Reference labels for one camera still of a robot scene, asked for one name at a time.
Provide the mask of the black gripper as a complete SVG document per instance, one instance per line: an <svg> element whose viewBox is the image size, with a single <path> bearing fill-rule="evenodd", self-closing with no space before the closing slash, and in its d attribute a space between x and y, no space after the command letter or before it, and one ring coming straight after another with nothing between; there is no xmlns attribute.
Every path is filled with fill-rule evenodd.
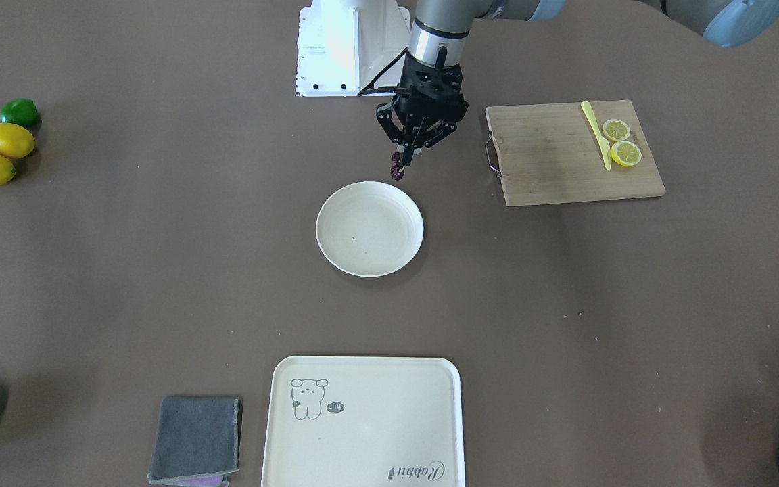
<svg viewBox="0 0 779 487"><path fill-rule="evenodd" d="M413 158L421 151L437 145L457 129L468 108L461 93L461 83L463 71L458 64L438 69L413 57L403 59L393 107L392 103L376 107L376 120L394 144L394 152L403 153L403 166L411 166ZM415 123L403 124L400 129L393 121L394 112L402 123L407 120Z"/></svg>

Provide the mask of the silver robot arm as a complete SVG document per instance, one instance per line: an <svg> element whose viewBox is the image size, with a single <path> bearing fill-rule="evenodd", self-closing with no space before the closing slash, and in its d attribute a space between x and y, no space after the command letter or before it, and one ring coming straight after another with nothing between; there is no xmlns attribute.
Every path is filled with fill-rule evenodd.
<svg viewBox="0 0 779 487"><path fill-rule="evenodd" d="M468 105L461 92L463 49L476 20L545 21L563 1L420 1L408 46L389 63L400 65L393 86L369 83L360 95L391 93L376 119L395 144L392 176L399 180L421 149L433 147L456 129ZM649 1L671 21L720 47L738 47L779 18L779 1Z"/></svg>

